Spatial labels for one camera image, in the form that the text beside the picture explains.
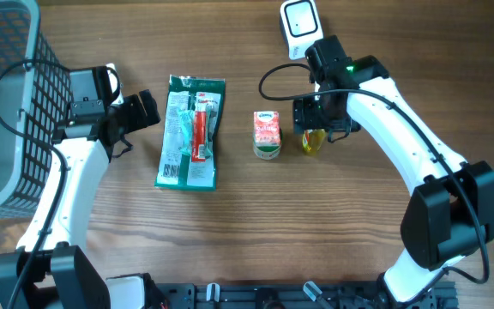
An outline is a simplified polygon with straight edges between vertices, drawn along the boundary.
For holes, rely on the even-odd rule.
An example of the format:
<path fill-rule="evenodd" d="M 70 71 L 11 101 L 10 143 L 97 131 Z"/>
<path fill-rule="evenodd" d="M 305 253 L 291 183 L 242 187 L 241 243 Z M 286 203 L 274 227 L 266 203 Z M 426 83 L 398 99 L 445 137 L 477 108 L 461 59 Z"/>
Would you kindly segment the yellow dish soap bottle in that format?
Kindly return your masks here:
<path fill-rule="evenodd" d="M 316 154 L 325 140 L 325 130 L 306 130 L 302 135 L 302 148 L 305 154 Z"/>

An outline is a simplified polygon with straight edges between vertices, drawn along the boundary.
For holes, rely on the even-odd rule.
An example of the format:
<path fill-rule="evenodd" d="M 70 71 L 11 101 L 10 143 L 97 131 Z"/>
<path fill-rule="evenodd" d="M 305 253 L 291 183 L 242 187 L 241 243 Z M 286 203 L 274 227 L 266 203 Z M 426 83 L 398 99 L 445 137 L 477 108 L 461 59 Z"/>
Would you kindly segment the red Kleenex tissue pack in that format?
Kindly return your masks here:
<path fill-rule="evenodd" d="M 253 124 L 254 144 L 257 147 L 280 146 L 280 115 L 278 112 L 254 112 Z"/>

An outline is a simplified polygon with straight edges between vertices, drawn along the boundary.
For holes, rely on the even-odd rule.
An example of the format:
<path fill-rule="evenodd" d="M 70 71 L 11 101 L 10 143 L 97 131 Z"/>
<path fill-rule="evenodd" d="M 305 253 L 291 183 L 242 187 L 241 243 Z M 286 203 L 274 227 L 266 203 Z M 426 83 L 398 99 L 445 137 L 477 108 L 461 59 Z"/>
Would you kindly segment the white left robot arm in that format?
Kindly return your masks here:
<path fill-rule="evenodd" d="M 4 308 L 158 308 L 166 297 L 147 273 L 103 280 L 88 260 L 87 226 L 111 161 L 105 139 L 63 137 L 33 221 L 13 253 L 0 254 Z"/>

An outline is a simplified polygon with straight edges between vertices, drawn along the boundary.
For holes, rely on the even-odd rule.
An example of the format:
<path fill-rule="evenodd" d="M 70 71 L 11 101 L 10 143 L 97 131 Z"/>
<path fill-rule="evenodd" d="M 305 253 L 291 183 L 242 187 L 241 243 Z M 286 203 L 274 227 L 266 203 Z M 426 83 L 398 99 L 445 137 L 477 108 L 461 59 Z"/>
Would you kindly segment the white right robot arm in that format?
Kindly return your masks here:
<path fill-rule="evenodd" d="M 293 102 L 298 132 L 324 130 L 329 142 L 366 130 L 400 173 L 410 200 L 401 222 L 404 249 L 381 283 L 391 306 L 409 306 L 449 272 L 482 284 L 494 240 L 494 170 L 445 144 L 402 97 L 373 56 L 348 57 L 336 36 L 305 52 L 313 94 Z"/>

